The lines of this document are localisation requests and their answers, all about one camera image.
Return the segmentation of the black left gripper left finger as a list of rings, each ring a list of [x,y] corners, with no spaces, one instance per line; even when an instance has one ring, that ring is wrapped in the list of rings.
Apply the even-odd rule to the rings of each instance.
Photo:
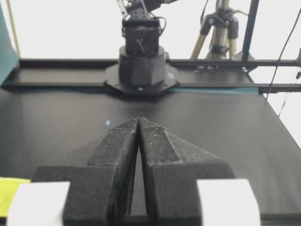
[[[138,118],[131,118],[37,168],[32,182],[70,182],[63,225],[106,226],[130,214],[138,126]]]

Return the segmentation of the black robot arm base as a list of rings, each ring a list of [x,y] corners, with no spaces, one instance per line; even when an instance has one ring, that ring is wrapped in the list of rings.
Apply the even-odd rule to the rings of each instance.
[[[159,44],[165,27],[152,11],[169,0],[118,0],[122,37],[117,64],[106,68],[104,84],[131,95],[155,95],[179,84],[178,70],[166,61]]]

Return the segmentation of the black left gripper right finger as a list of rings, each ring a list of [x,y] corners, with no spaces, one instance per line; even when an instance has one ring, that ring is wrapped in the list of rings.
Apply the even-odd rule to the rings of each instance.
[[[232,179],[230,165],[218,156],[139,119],[146,210],[157,226],[199,226],[198,179]]]

